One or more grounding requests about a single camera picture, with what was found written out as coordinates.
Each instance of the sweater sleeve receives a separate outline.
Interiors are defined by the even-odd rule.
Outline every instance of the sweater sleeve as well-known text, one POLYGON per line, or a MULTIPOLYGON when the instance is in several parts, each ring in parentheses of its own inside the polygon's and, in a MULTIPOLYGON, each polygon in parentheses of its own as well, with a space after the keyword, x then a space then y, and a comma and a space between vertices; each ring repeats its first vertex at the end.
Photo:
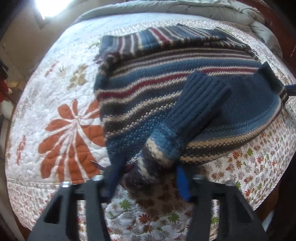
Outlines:
POLYGON ((189 75, 176 104, 146 141, 137 165, 124 176, 125 186, 141 189, 153 184, 179 160, 187 143, 202 131, 229 94, 230 88, 217 77, 201 72, 189 75))

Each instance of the wooden headboard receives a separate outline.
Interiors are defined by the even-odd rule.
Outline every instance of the wooden headboard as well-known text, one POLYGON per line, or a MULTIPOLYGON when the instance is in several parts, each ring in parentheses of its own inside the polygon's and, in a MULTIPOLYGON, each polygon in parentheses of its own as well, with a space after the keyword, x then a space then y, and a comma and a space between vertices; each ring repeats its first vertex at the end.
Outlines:
POLYGON ((265 18, 265 25, 279 40, 283 52, 283 62, 296 77, 296 39, 285 26, 274 10, 255 0, 237 0, 251 7, 257 8, 265 18))

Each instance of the striped sweater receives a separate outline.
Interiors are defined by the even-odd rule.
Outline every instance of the striped sweater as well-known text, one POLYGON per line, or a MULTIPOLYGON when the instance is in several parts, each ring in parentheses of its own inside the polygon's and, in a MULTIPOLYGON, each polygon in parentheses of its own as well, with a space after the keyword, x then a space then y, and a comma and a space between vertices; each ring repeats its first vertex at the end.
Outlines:
POLYGON ((255 138, 287 100, 251 48, 222 30, 184 25, 104 36, 94 91, 112 165, 150 185, 177 161, 203 163, 255 138))

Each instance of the floral quilt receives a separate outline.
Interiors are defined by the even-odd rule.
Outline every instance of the floral quilt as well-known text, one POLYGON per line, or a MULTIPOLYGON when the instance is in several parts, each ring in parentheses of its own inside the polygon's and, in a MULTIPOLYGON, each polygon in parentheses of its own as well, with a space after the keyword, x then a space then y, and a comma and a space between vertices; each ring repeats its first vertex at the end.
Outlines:
MULTIPOLYGON (((103 35, 124 35, 177 23, 219 27, 248 43, 262 63, 269 62, 284 84, 292 84, 294 80, 248 27, 186 16, 153 22, 147 19, 156 17, 138 22, 135 16, 130 18, 134 22, 131 20, 132 24, 123 27, 113 27, 114 22, 126 21, 123 15, 118 15, 69 28, 46 54, 24 90, 12 120, 6 177, 13 211, 29 229, 60 182, 83 182, 110 165, 100 125, 100 104, 93 94, 98 73, 96 56, 103 35), (109 28, 103 29, 100 24, 106 19, 109 28)), ((234 181, 256 209, 277 185, 296 151, 295 120, 296 98, 290 97, 278 118, 256 139, 204 164, 201 172, 213 182, 234 181)), ((193 208, 178 196, 173 174, 144 193, 131 194, 118 186, 112 202, 103 206, 113 241, 185 240, 193 208)), ((80 238, 87 240, 84 201, 78 203, 78 210, 80 238)), ((213 200, 210 240, 217 235, 218 213, 219 203, 213 200)))

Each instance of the ribbed cuff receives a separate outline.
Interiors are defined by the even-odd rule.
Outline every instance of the ribbed cuff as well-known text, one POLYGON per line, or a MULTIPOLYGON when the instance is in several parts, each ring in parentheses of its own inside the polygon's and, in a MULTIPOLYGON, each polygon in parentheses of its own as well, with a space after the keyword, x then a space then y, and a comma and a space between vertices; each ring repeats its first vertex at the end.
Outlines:
POLYGON ((194 72, 188 76, 182 94, 163 123, 184 142, 189 142, 229 95, 230 88, 222 79, 194 72))

